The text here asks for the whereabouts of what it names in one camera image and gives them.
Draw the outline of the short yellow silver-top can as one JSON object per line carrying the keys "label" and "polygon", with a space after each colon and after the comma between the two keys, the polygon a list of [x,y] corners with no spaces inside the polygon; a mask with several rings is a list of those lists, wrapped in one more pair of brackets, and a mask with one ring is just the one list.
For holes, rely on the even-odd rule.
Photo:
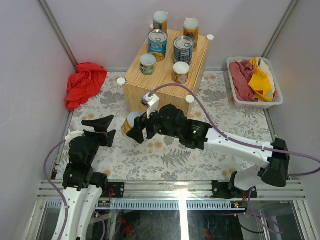
{"label": "short yellow silver-top can", "polygon": [[143,113],[139,111],[133,111],[131,112],[127,118],[125,119],[122,127],[121,127],[121,132],[123,133],[124,136],[127,136],[127,133],[134,127],[135,125],[135,119],[137,117],[140,117]]}

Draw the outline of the small green white-lid can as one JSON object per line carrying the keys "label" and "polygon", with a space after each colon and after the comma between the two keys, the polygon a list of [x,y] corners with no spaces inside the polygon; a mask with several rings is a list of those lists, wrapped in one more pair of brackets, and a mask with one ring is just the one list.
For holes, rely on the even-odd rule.
{"label": "small green white-lid can", "polygon": [[151,76],[155,73],[156,58],[152,54],[143,54],[140,59],[140,72],[145,76]]}

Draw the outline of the fruit can silver bottom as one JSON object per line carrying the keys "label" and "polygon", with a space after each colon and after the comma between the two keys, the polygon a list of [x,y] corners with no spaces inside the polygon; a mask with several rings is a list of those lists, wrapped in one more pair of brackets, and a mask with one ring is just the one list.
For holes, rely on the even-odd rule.
{"label": "fruit can silver bottom", "polygon": [[189,77],[190,66],[186,62],[177,62],[173,65],[173,81],[177,84],[184,84]]}

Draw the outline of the Progresso chicken noodle can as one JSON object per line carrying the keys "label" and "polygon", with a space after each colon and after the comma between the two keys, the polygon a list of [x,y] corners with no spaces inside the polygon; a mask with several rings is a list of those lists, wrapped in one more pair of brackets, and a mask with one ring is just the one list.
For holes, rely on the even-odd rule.
{"label": "Progresso chicken noodle can", "polygon": [[148,34],[148,53],[153,55],[157,62],[166,57],[168,35],[165,31],[154,29]]}

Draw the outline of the dark blue soup can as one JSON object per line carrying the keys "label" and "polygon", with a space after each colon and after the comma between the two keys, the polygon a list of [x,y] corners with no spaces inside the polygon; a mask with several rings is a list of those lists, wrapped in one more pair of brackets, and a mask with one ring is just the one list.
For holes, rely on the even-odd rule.
{"label": "dark blue soup can", "polygon": [[184,62],[189,66],[192,64],[194,41],[191,37],[183,35],[177,37],[173,42],[173,61]]}

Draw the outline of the tall yellow congee can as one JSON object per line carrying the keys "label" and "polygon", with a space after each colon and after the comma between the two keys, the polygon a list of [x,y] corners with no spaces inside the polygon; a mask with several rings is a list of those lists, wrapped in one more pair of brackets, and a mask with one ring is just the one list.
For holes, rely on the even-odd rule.
{"label": "tall yellow congee can", "polygon": [[199,21],[196,18],[186,18],[183,23],[183,34],[192,38],[193,52],[197,50],[199,38]]}

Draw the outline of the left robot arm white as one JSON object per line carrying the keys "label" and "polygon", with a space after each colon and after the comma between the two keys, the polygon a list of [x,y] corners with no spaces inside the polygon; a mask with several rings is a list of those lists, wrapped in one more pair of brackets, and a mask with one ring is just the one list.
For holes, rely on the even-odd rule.
{"label": "left robot arm white", "polygon": [[54,240],[83,240],[91,216],[101,197],[112,193],[105,173],[95,172],[92,163],[101,147],[112,147],[116,131],[108,131],[113,115],[95,120],[83,120],[83,126],[93,131],[69,132],[64,143],[68,145],[69,162],[63,174],[62,199]]}

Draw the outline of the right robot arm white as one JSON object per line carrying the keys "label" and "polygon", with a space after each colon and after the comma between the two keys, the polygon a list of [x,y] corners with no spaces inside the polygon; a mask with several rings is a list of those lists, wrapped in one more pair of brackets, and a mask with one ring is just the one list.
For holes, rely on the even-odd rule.
{"label": "right robot arm white", "polygon": [[284,140],[276,139],[273,143],[255,141],[243,137],[223,137],[205,122],[188,119],[184,112],[169,104],[150,115],[131,112],[123,124],[125,135],[139,144],[144,142],[143,131],[147,138],[156,134],[173,137],[189,149],[218,151],[253,163],[243,171],[234,171],[229,182],[213,181],[214,198],[241,198],[249,193],[250,188],[267,184],[277,188],[287,185],[290,156],[285,153],[288,147]]}

